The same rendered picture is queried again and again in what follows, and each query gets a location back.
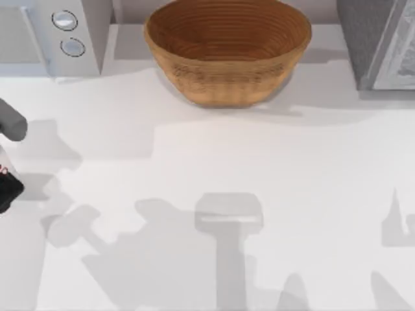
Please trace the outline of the brown woven basket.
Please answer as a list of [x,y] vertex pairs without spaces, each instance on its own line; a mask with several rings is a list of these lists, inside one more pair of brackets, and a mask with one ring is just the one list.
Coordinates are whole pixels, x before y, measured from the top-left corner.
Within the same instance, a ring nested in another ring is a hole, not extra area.
[[206,108],[247,108],[293,72],[312,37],[307,16],[281,0],[172,0],[144,25],[163,74]]

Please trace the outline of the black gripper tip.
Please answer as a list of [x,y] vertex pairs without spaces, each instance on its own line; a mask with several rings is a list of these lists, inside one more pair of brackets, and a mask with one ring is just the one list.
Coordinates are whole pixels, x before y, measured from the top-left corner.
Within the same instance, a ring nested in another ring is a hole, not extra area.
[[24,190],[22,182],[10,172],[0,173],[0,214],[5,213]]

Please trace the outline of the large round microwave knob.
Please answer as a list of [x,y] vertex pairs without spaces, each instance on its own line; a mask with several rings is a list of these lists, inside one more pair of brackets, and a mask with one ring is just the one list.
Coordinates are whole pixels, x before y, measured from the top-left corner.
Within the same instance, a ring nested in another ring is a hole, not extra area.
[[53,25],[62,31],[73,31],[78,26],[78,19],[74,13],[68,10],[54,12],[51,15]]

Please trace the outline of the pale microwave oven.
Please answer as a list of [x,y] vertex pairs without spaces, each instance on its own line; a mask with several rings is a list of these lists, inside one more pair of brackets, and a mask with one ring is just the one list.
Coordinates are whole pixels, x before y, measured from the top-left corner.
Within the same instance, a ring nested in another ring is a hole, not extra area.
[[[76,15],[75,30],[53,25],[52,13],[61,10]],[[112,0],[0,0],[0,76],[99,76],[112,15]],[[84,55],[61,51],[60,42],[69,38],[85,45]]]

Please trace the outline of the small round microwave knob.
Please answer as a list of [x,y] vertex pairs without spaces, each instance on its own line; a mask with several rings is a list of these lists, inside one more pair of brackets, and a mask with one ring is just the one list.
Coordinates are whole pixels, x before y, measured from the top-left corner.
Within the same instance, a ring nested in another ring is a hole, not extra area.
[[76,38],[69,38],[60,42],[61,51],[69,57],[78,58],[85,54],[85,45]]

